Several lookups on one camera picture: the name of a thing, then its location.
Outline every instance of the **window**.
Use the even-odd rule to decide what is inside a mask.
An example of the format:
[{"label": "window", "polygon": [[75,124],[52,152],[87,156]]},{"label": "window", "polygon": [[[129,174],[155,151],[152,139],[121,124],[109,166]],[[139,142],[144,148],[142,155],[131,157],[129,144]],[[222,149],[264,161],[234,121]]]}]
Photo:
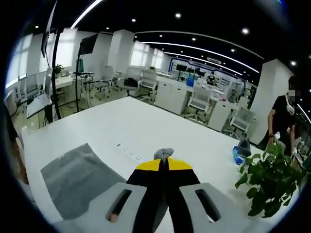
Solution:
[{"label": "window", "polygon": [[139,41],[135,41],[131,66],[146,66],[148,51],[149,45],[141,44]]},{"label": "window", "polygon": [[161,69],[163,57],[164,57],[164,52],[161,50],[155,49],[154,55],[152,57],[151,66],[155,67],[156,69]]},{"label": "window", "polygon": [[30,34],[19,40],[9,65],[5,88],[17,83],[19,78],[26,77],[28,50],[32,37],[33,35]]},{"label": "window", "polygon": [[[64,67],[70,67],[72,64],[72,56],[74,49],[74,39],[76,36],[76,29],[64,29],[60,34],[55,64],[60,64]],[[50,34],[47,44],[47,56],[44,58],[41,54],[39,72],[44,72],[52,65],[53,50],[55,45],[56,34]]]}]

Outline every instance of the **potted plant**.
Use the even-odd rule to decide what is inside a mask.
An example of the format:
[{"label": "potted plant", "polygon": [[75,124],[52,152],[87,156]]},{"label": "potted plant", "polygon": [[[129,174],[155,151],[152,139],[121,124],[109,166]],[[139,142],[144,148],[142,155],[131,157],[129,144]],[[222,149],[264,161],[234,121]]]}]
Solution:
[{"label": "potted plant", "polygon": [[281,145],[273,143],[262,157],[255,154],[246,158],[240,173],[242,176],[235,184],[237,189],[244,183],[253,185],[246,193],[252,199],[248,215],[255,216],[264,210],[265,218],[273,216],[282,204],[287,206],[290,203],[306,171],[293,168],[290,157],[282,154]]},{"label": "potted plant", "polygon": [[60,74],[62,73],[63,68],[64,67],[62,65],[60,65],[60,64],[57,64],[55,66],[55,78],[56,79],[60,77]]}]

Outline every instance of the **white pillar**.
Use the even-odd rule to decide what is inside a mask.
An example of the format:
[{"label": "white pillar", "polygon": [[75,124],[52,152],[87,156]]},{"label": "white pillar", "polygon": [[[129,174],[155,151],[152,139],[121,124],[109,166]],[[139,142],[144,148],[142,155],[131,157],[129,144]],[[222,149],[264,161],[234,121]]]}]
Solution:
[{"label": "white pillar", "polygon": [[257,92],[251,107],[256,115],[254,133],[250,137],[252,143],[258,144],[268,130],[268,115],[278,96],[288,91],[288,79],[293,73],[278,59],[262,65]]},{"label": "white pillar", "polygon": [[126,73],[131,61],[134,33],[120,30],[113,33],[108,55],[108,66],[113,70]]}]

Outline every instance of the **black ceiling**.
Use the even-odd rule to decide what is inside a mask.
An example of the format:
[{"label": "black ceiling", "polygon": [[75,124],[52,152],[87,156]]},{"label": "black ceiling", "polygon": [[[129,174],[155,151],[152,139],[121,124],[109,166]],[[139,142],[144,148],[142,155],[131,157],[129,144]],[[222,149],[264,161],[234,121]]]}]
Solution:
[{"label": "black ceiling", "polygon": [[[77,17],[94,0],[58,0],[53,27],[70,27]],[[28,25],[33,33],[41,33],[46,27],[54,1],[46,1]],[[264,58],[232,44],[180,33],[139,33],[137,40],[143,42],[166,42],[200,47],[241,61],[261,71],[262,64],[279,59],[304,82],[302,98],[309,98],[311,87],[311,20],[308,1],[289,0],[223,0],[223,1],[180,1],[180,0],[103,0],[78,24],[81,31],[111,32],[126,29],[134,33],[144,31],[182,31],[200,33],[230,41],[245,47]],[[175,13],[181,13],[180,19]],[[249,35],[241,29],[247,27]],[[215,58],[226,62],[226,67],[243,74],[245,79],[258,84],[260,73],[211,53],[169,45],[151,45],[164,48],[166,52],[180,53],[201,58]],[[290,61],[297,62],[296,67]]]}]

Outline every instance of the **yellow panel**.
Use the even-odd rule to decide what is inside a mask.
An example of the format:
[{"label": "yellow panel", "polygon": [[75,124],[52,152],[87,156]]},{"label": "yellow panel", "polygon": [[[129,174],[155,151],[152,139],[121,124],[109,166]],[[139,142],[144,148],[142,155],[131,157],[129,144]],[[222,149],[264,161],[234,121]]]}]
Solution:
[{"label": "yellow panel", "polygon": [[192,167],[181,160],[176,160],[168,158],[170,170],[187,170],[192,169]]},{"label": "yellow panel", "polygon": [[160,159],[148,161],[146,163],[139,164],[137,170],[147,170],[147,171],[159,171]]}]

